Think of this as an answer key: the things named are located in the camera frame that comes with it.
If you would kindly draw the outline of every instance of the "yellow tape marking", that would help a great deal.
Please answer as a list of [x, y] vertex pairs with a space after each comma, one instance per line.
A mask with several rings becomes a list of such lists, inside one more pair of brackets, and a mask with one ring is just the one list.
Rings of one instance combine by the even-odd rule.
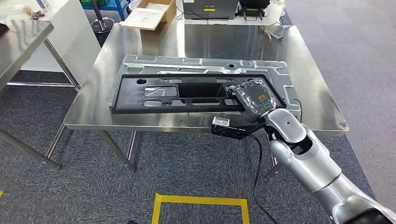
[[242, 213], [242, 224], [250, 224], [248, 202], [246, 199], [219, 198], [219, 197], [172, 196], [172, 195], [160, 195], [157, 193], [156, 193], [156, 198], [154, 200], [153, 217], [151, 219], [151, 224], [158, 224], [158, 221], [160, 218], [160, 209], [161, 209], [162, 202], [240, 206], [240, 210]]

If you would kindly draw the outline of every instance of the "robotic arm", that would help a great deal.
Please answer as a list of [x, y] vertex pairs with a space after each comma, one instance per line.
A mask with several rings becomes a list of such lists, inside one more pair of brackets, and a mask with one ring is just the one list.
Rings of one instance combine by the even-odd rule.
[[212, 133], [242, 139], [264, 128], [272, 155], [321, 203], [336, 224], [396, 224], [396, 214], [363, 193], [330, 157], [313, 131], [288, 110], [278, 108], [262, 80], [230, 88], [245, 107], [251, 126], [231, 127], [215, 117]]

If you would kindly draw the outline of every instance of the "black cable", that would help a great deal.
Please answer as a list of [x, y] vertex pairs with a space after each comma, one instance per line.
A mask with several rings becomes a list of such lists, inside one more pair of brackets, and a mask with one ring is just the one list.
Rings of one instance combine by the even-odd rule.
[[303, 120], [303, 105], [301, 104], [301, 101], [299, 99], [293, 99], [293, 100], [297, 100], [300, 104], [300, 109], [301, 109], [301, 116], [300, 116], [300, 123], [302, 123]]
[[255, 178], [255, 186], [253, 187], [253, 198], [255, 199], [255, 201], [256, 201], [257, 205], [260, 207], [260, 209], [268, 216], [268, 218], [270, 218], [271, 221], [272, 221], [274, 224], [278, 224], [278, 222], [267, 212], [267, 210], [265, 210], [265, 209], [260, 205], [260, 203], [259, 203], [259, 202], [257, 201], [257, 199], [256, 199], [256, 186], [257, 186], [257, 181], [258, 181], [258, 179], [259, 179], [260, 168], [261, 168], [261, 160], [262, 160], [262, 146], [261, 146], [260, 140], [259, 140], [256, 136], [254, 136], [254, 135], [252, 135], [252, 134], [248, 134], [248, 136], [251, 137], [252, 139], [256, 140], [257, 143], [259, 144], [259, 147], [260, 147], [259, 165], [258, 165], [258, 167], [257, 167], [257, 173], [256, 173], [256, 178]]
[[198, 14], [193, 13], [193, 12], [191, 12], [191, 13], [183, 12], [183, 11], [180, 10], [180, 8], [177, 7], [177, 6], [176, 6], [176, 8], [181, 12], [181, 14], [178, 15], [178, 16], [176, 17], [177, 20], [181, 20], [181, 19], [182, 19], [182, 16], [183, 16], [184, 14], [185, 14], [185, 15], [196, 15], [196, 16], [198, 16], [199, 18], [202, 18], [202, 19], [206, 20], [206, 24], [209, 25], [208, 18], [206, 18], [206, 17], [204, 17], [204, 16], [201, 16], [201, 15], [198, 15]]

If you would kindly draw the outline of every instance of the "steel tabletop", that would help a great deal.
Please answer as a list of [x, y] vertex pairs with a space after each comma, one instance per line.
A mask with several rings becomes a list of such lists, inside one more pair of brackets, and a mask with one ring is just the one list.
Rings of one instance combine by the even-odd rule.
[[[112, 115], [107, 95], [123, 58], [128, 54], [285, 61], [302, 103], [303, 123], [319, 134], [348, 131], [318, 67], [297, 27], [270, 26], [283, 40], [269, 43], [261, 26], [160, 25], [155, 31], [116, 24], [108, 36], [92, 72], [82, 85], [64, 123], [70, 129], [161, 132], [209, 132], [215, 114], [163, 113]], [[238, 115], [226, 115], [232, 123]]]
[[0, 36], [0, 90], [54, 29], [49, 21], [12, 20]]

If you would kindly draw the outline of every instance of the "white paper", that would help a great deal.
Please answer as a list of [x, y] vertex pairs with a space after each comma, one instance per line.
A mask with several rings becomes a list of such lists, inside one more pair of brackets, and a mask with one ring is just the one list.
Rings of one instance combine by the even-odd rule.
[[125, 21], [120, 22], [122, 26], [136, 27], [154, 30], [161, 21], [165, 11], [149, 8], [136, 8]]

